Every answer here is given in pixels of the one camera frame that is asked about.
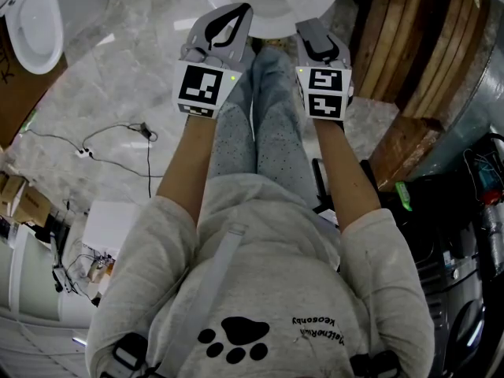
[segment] white cable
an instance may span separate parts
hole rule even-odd
[[[478,160],[477,158],[474,158],[474,161],[478,161],[481,164],[484,164],[485,168],[482,168],[481,171],[485,171],[485,172],[493,171],[493,169],[487,168],[487,163],[485,161]]]
[[[469,167],[469,163],[467,162],[467,160],[465,159],[465,152],[466,151],[472,151],[470,148],[467,148],[464,150],[464,152],[462,153],[462,157],[464,158],[464,162],[465,164],[467,165],[467,170],[469,171],[469,175],[471,176],[471,179],[472,179],[472,185],[474,186],[474,197],[475,199],[478,201],[478,202],[481,202],[481,200],[478,199],[478,191],[476,190],[476,182],[474,182],[474,176],[473,176],[473,173],[471,172],[471,168]]]
[[[495,174],[497,175],[498,179],[501,181],[501,185],[502,187],[504,187],[504,182],[502,182],[502,178],[501,176],[498,174],[497,170],[495,169],[495,167],[493,166],[493,164],[491,162],[489,162],[488,159],[486,159],[483,155],[479,155],[479,154],[476,154],[478,157],[480,158],[483,158],[484,162],[489,164],[492,168],[492,170],[495,172]]]

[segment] wall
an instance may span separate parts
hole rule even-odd
[[[54,289],[50,251],[28,235],[21,270],[19,311],[42,319],[58,321],[58,293]]]
[[[0,242],[0,306],[9,307],[10,262],[13,250]]]

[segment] gray pajama pants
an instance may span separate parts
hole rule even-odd
[[[243,62],[247,71],[217,118],[208,179],[257,173],[297,194],[308,207],[314,208],[319,202],[292,98],[291,59],[270,46],[255,57],[247,46]]]

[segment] gray tile floor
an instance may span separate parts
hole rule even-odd
[[[159,134],[150,150],[151,172],[162,175],[185,122],[185,116],[172,108],[170,97],[173,64],[188,30],[174,29],[174,22],[211,9],[206,0],[110,0],[99,23],[83,31],[66,50],[69,69],[39,103],[31,128],[79,145],[100,128],[145,121]],[[348,42],[356,15],[353,0],[336,0],[323,21]],[[347,112],[346,133],[359,158],[372,153],[396,113],[395,106],[354,100]],[[305,123],[306,150],[310,157],[318,157],[313,125]],[[97,158],[147,173],[145,139],[134,132],[114,128],[95,136],[89,145]],[[61,209],[66,199],[76,211],[87,210],[96,198],[147,201],[147,178],[79,159],[74,152],[61,140],[19,135],[7,151],[5,166],[29,178]],[[153,191],[159,181],[152,180]]]

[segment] cardboard box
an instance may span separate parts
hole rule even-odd
[[[2,191],[2,215],[12,217],[23,224],[33,222],[40,227],[46,224],[50,201],[38,192],[22,176],[9,176]]]
[[[62,56],[47,74],[26,70],[16,59],[5,18],[0,18],[0,151],[10,146],[37,102],[66,69]]]
[[[10,217],[12,215],[12,206],[17,193],[24,185],[26,180],[22,176],[9,176],[6,185],[2,190],[2,204],[0,211],[3,216]]]
[[[0,173],[0,216],[4,216],[7,212],[7,206],[4,206],[3,202],[2,202],[2,192],[3,192],[3,188],[7,184],[7,180],[9,180],[9,176],[7,174],[5,174],[4,172],[1,172]]]
[[[43,227],[46,225],[49,212],[50,201],[46,196],[26,184],[20,193],[19,203],[15,207],[13,218],[20,224],[31,221],[39,227]]]

